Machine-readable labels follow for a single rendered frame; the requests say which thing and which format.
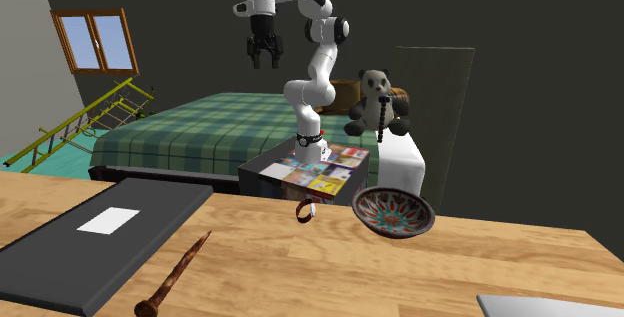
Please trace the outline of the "patterned robot stand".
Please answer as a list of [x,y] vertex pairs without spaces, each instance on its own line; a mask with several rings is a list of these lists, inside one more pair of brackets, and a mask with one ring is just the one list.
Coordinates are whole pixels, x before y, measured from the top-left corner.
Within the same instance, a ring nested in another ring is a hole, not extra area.
[[299,163],[286,139],[238,168],[240,192],[265,197],[349,206],[367,187],[370,151],[331,143],[326,161]]

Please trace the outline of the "wooden framed window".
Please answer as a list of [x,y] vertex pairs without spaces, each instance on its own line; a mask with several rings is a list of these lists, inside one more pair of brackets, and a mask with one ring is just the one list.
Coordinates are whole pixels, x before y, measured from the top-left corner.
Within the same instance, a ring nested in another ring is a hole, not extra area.
[[123,8],[51,10],[72,74],[138,75]]

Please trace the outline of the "black beaded rod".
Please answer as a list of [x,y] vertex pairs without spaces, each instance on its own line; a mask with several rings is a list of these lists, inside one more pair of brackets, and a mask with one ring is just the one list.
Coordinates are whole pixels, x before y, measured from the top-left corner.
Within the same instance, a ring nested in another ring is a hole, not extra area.
[[383,130],[385,128],[385,120],[386,120],[386,106],[387,103],[391,101],[389,96],[380,96],[378,98],[380,104],[380,117],[379,117],[379,127],[377,132],[377,142],[381,143],[383,141]]

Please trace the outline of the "rusty brown spike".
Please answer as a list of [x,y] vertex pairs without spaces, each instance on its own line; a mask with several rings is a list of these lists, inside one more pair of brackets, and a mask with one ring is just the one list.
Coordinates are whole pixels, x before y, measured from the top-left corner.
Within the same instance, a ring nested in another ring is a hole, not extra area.
[[167,278],[158,287],[154,294],[147,300],[142,300],[134,307],[135,317],[158,317],[159,306],[165,300],[172,287],[181,277],[193,258],[200,251],[204,243],[210,237],[212,231],[208,231],[200,237],[182,256],[179,262],[172,269]]

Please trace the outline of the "panda plush toy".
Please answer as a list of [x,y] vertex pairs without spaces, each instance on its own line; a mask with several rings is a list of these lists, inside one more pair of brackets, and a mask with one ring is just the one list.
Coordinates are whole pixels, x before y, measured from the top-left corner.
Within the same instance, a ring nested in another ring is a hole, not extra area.
[[[392,88],[387,69],[360,70],[359,77],[365,97],[349,110],[348,116],[351,121],[344,126],[344,131],[349,136],[360,136],[365,130],[378,132],[380,117],[378,98],[389,96]],[[410,121],[406,119],[409,103],[390,98],[391,101],[386,106],[384,130],[388,128],[392,134],[404,136],[411,126]]]

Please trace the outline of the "green plaid bed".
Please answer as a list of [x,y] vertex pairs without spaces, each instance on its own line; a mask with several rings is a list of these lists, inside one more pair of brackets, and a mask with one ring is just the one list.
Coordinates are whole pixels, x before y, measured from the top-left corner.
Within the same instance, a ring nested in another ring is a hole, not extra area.
[[[425,162],[412,137],[374,131],[352,137],[345,115],[322,115],[323,138],[370,151],[371,186],[418,194]],[[293,137],[297,122],[281,94],[219,93],[111,130],[95,142],[92,167],[135,167],[235,176],[238,167]]]

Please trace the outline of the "red wristwatch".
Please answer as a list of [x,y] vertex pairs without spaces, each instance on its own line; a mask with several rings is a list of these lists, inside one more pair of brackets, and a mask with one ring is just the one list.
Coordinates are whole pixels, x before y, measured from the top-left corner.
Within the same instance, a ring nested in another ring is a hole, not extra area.
[[[301,212],[302,210],[308,206],[309,207],[309,212],[306,215],[302,215]],[[305,199],[303,201],[301,201],[295,210],[295,215],[296,215],[296,219],[298,220],[299,223],[304,224],[309,222],[312,218],[314,218],[316,216],[316,206],[313,202],[312,199]]]

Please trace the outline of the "yellow ladder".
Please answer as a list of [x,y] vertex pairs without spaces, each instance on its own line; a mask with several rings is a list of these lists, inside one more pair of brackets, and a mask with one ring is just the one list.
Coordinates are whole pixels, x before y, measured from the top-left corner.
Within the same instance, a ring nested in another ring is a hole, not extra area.
[[50,130],[40,127],[42,136],[0,162],[0,170],[7,170],[29,156],[29,163],[20,170],[21,173],[29,173],[66,145],[91,154],[90,148],[74,141],[77,136],[99,138],[95,131],[96,126],[113,130],[141,119],[144,117],[145,107],[153,99],[153,88],[146,92],[134,84],[134,77],[127,78],[59,125]]

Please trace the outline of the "flat light grey slab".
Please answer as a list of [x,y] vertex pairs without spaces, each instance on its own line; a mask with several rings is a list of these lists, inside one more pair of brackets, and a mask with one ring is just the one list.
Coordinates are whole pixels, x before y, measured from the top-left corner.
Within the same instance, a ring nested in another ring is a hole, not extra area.
[[485,317],[624,317],[624,309],[563,300],[477,295]]

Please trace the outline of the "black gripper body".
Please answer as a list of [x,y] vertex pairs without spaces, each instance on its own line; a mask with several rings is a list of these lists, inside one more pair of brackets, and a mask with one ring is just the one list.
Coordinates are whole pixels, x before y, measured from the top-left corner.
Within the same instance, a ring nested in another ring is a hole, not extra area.
[[262,50],[272,56],[283,54],[282,38],[275,33],[274,17],[270,15],[253,15],[250,17],[252,36],[247,38],[247,54],[259,55]]

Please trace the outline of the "dark grey book white label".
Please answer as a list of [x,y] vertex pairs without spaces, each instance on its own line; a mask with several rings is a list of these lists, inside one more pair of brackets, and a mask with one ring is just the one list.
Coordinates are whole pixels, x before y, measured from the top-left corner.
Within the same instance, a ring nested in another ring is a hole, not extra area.
[[212,195],[127,178],[0,249],[0,300],[93,315]]

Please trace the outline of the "red teal patterned bowl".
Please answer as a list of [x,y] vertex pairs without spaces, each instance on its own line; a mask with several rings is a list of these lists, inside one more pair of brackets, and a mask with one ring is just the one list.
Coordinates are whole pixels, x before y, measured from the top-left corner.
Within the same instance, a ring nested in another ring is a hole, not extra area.
[[366,188],[353,197],[351,207],[368,229],[390,239],[424,234],[435,223],[435,212],[427,201],[397,188]]

